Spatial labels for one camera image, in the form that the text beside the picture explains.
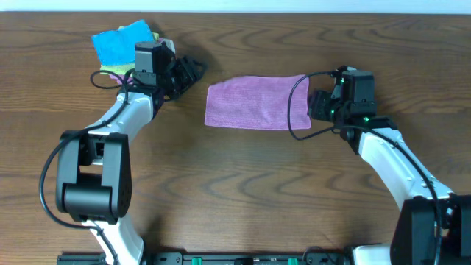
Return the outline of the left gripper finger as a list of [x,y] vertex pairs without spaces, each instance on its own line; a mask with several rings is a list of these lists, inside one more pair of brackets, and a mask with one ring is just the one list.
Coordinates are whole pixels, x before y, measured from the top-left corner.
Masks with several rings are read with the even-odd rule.
[[190,87],[198,82],[197,79],[168,79],[165,83],[165,101],[170,102],[179,99]]
[[188,55],[184,56],[182,61],[185,69],[188,74],[192,76],[193,80],[202,79],[208,69],[208,66],[205,63],[201,63]]

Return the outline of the purple microfiber cloth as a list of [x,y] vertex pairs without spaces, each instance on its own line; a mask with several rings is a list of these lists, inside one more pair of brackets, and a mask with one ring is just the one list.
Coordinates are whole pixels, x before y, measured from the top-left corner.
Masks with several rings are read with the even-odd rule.
[[211,85],[205,108],[205,125],[249,130],[306,130],[309,80],[296,91],[301,78],[242,76]]

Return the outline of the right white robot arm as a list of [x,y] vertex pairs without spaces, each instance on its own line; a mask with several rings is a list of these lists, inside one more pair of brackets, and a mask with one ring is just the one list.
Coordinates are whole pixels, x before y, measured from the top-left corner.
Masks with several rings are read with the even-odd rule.
[[334,89],[316,91],[308,115],[332,123],[382,179],[400,209],[390,244],[353,247],[352,264],[469,264],[470,196],[434,177],[406,145],[397,125],[377,114],[372,72],[329,71]]

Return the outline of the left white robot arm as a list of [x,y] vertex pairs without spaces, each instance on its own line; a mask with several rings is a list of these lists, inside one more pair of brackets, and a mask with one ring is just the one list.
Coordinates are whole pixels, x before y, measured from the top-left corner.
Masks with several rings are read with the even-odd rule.
[[115,75],[115,104],[82,130],[66,130],[51,153],[57,159],[56,206],[69,227],[93,232],[105,252],[98,264],[140,264],[144,240],[128,214],[132,198],[130,144],[165,102],[203,78],[207,65],[178,58],[166,43],[135,45],[135,65]]

